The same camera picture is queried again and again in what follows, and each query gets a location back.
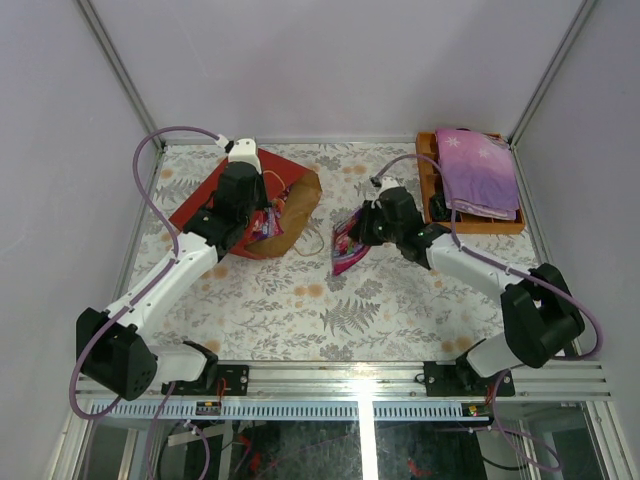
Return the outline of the purple candy bag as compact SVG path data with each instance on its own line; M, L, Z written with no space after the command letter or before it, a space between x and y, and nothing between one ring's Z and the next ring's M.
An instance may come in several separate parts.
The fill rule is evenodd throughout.
M286 196L276 197L269 207L257 213L250 234L251 243L280 236L284 233L281 217L286 200Z
M370 246L354 240L349 232L358 223L362 209L358 208L333 226L331 241L332 275L339 276L360 262L369 252Z

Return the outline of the red paper bag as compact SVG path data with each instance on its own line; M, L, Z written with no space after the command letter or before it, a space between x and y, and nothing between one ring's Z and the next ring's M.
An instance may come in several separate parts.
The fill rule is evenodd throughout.
M218 177L229 163L227 157L187 200L171 215L170 223L182 233L195 233L216 247L219 257L233 254L255 260L277 258L296 243L319 204L322 188L318 174L284 157L258 147L267 198L286 196L281 217L284 233L251 243L250 234L256 211L251 220L229 220L211 211L212 194Z

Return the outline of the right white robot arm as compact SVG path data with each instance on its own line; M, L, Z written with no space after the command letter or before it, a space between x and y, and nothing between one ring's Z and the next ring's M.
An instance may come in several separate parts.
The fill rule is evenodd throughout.
M518 272L466 249L451 229L425 222L403 187L364 202L349 237L367 247L393 243L406 260L449 275L499 304L503 331L455 360L457 385L467 394L482 392L504 370L544 366L584 332L584 320L556 267L544 263Z

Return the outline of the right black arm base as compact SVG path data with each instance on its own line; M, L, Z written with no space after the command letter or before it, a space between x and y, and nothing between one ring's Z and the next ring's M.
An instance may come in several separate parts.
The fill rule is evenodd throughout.
M465 359L455 361L425 361L423 374L426 393L430 397L489 397L497 389L498 397L514 397L515 388L510 371L497 383L498 374L478 375Z

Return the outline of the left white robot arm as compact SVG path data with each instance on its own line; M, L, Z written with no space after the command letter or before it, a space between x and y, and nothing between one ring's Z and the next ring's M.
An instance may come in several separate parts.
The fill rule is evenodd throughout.
M201 395L212 392L219 381L216 354L192 341L154 345L150 336L185 291L241 241L254 213L266 205L259 158L228 157L211 198L177 236L176 252L105 310L88 308L80 315L75 374L127 401L154 382L180 382Z

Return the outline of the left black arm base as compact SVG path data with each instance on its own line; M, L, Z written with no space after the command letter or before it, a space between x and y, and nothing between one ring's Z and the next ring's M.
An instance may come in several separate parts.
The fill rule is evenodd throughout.
M196 380L175 382L172 395L178 396L246 396L249 386L248 365L216 364Z

